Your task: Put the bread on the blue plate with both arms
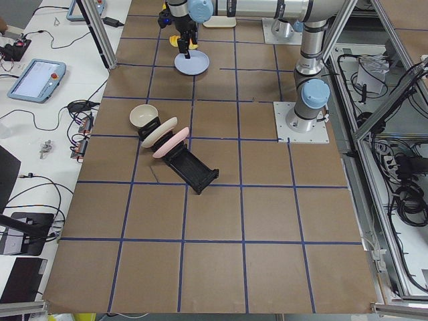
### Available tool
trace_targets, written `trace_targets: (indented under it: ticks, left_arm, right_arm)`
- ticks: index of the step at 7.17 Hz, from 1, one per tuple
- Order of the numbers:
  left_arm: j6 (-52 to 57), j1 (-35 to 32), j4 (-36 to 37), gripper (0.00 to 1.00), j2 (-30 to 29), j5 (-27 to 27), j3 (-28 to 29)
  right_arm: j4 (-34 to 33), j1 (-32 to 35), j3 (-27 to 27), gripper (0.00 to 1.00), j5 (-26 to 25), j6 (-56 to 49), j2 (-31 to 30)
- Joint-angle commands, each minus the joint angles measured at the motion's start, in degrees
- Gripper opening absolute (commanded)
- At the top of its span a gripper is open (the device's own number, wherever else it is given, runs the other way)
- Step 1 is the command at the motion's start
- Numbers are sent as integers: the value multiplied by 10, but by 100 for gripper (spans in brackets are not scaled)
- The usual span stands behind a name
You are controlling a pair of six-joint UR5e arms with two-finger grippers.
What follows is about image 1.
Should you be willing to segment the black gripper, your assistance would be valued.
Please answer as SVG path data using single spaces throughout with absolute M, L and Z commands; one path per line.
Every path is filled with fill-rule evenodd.
M 168 25 L 174 25 L 179 32 L 177 45 L 179 53 L 183 54 L 185 59 L 190 59 L 189 50 L 198 48 L 197 43 L 197 24 L 189 15 L 184 17 L 173 17 L 169 9 L 163 9 L 158 15 L 158 25 L 161 29 Z

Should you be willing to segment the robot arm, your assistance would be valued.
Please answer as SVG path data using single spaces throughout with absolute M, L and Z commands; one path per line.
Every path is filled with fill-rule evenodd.
M 321 57 L 326 28 L 326 20 L 304 23 L 300 58 L 294 71 L 297 100 L 291 111 L 291 128 L 299 133 L 313 129 L 330 97 L 327 83 L 316 77 L 323 68 Z
M 304 24 L 300 61 L 309 68 L 322 53 L 327 20 L 339 12 L 343 1 L 165 1 L 158 15 L 161 28 L 173 24 L 180 33 L 179 51 L 190 58 L 189 46 L 197 43 L 197 24 L 212 16 L 270 17 L 284 21 L 297 20 Z

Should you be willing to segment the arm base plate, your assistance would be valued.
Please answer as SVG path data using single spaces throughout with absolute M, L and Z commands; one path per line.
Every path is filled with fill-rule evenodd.
M 301 45 L 303 23 L 295 21 L 290 23 L 279 19 L 262 19 L 263 36 L 265 43 Z
M 282 143 L 328 144 L 330 142 L 322 111 L 312 120 L 295 114 L 294 102 L 274 102 L 277 140 Z

